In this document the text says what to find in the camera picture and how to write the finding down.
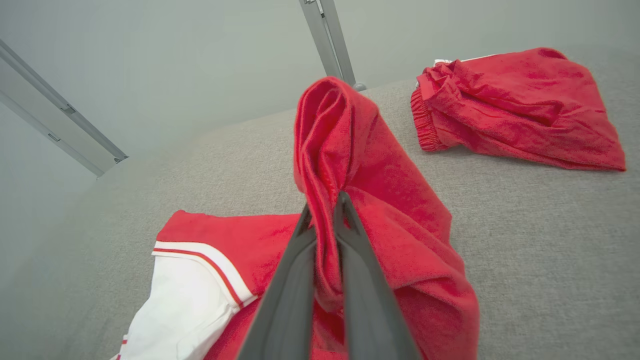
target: gray textured surface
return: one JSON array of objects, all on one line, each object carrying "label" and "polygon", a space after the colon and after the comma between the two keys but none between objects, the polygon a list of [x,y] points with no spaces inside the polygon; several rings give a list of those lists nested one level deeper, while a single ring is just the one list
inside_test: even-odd
[{"label": "gray textured surface", "polygon": [[[640,60],[561,49],[593,71],[628,171],[422,152],[409,79],[366,94],[453,214],[481,306],[480,359],[640,358]],[[145,301],[154,236],[178,209],[299,212],[294,111],[219,129],[109,171],[0,294],[7,359],[108,359]]]}]

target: red cloth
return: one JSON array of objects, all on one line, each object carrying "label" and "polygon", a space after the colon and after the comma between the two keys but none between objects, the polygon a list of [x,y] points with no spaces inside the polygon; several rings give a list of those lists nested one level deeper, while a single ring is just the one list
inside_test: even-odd
[{"label": "red cloth", "polygon": [[625,154],[589,70],[553,49],[437,63],[411,98],[420,146],[563,168],[625,170]]},{"label": "red cloth", "polygon": [[[465,278],[463,261],[449,243],[451,215],[372,101],[335,78],[313,84],[298,105],[294,178],[307,196],[318,235],[312,359],[347,358],[339,261],[332,231],[333,208],[340,190],[351,197],[424,358],[476,358],[478,304]],[[203,223],[196,230],[188,222],[182,227],[191,237],[226,241],[243,249],[244,256],[251,260],[240,261],[251,263],[259,273],[246,275],[249,279],[244,281],[251,291],[264,291],[297,218],[272,215],[216,219],[200,219]],[[215,227],[237,231],[214,230],[214,223]],[[170,237],[189,237],[175,229]],[[162,235],[163,241],[169,240]],[[252,251],[260,252],[263,243],[268,256],[252,255]],[[235,261],[242,256],[230,252],[228,257]],[[206,359],[235,358],[257,304],[253,302],[233,317]]]}]

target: folded red clothing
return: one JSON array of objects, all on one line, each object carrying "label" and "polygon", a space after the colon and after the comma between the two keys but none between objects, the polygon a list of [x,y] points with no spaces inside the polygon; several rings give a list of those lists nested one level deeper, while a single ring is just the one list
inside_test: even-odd
[{"label": "folded red clothing", "polygon": [[[341,190],[349,194],[362,219],[424,358],[476,358],[478,303],[465,278],[463,261],[449,243],[451,215],[371,100],[335,78],[318,81],[302,95],[295,124],[294,178],[307,197],[317,231],[312,359],[347,358],[339,259],[332,231],[333,209]],[[252,293],[256,291],[253,295],[262,295],[264,286],[252,284],[269,281],[277,261],[271,255],[252,256],[261,246],[252,239],[265,241],[265,252],[277,254],[277,260],[295,225],[291,216],[264,221],[255,217],[259,226],[251,225],[251,218],[207,220],[190,216],[199,224],[196,230],[195,223],[182,218],[176,222],[177,227],[168,224],[159,238],[167,241],[167,234],[171,238],[193,238],[197,234],[211,241],[224,238],[246,249],[246,261],[254,261],[251,267],[260,271],[259,279],[244,282]],[[221,233],[225,222],[241,225],[241,229]],[[190,235],[183,236],[181,231]],[[218,233],[224,236],[207,235]],[[237,254],[227,257],[233,261],[234,256],[242,258]],[[235,358],[257,303],[244,307],[231,319],[206,359]]]},{"label": "folded red clothing", "polygon": [[420,146],[581,170],[625,170],[589,70],[547,48],[437,63],[411,98]]}]

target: white panel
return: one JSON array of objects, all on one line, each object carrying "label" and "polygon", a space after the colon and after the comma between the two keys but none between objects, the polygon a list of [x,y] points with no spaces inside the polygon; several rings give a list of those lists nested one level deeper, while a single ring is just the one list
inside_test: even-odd
[{"label": "white panel", "polygon": [[2,59],[0,59],[0,91],[103,172],[115,165],[113,156],[107,150],[82,131]]},{"label": "white panel", "polygon": [[615,47],[640,54],[640,1],[335,0],[356,80],[415,78],[434,59],[533,47]]},{"label": "white panel", "polygon": [[4,0],[0,38],[130,156],[295,107],[324,76],[293,0]]},{"label": "white panel", "polygon": [[0,102],[0,289],[95,175]]}]

